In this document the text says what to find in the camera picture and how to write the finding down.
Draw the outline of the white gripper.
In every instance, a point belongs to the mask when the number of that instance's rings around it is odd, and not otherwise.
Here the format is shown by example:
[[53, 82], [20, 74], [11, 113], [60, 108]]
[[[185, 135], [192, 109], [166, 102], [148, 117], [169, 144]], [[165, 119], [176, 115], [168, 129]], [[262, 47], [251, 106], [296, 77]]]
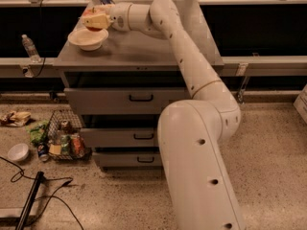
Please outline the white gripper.
[[90, 30], [108, 29], [112, 23], [113, 29], [121, 32], [128, 32], [130, 30], [130, 7], [131, 3], [127, 2], [118, 3], [114, 6], [112, 4], [97, 5], [94, 7], [94, 11], [104, 13], [83, 16], [82, 22], [84, 26]]

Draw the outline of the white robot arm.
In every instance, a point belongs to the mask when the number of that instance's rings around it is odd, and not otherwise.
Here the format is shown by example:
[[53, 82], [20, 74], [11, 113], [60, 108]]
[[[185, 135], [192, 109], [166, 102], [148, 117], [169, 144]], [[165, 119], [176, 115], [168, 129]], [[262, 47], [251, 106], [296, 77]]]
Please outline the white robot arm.
[[110, 27], [168, 39], [189, 100], [169, 104], [160, 114], [158, 144], [179, 230], [246, 230], [219, 144], [241, 121], [240, 107], [185, 31], [172, 0], [150, 5], [118, 3], [86, 9], [91, 31]]

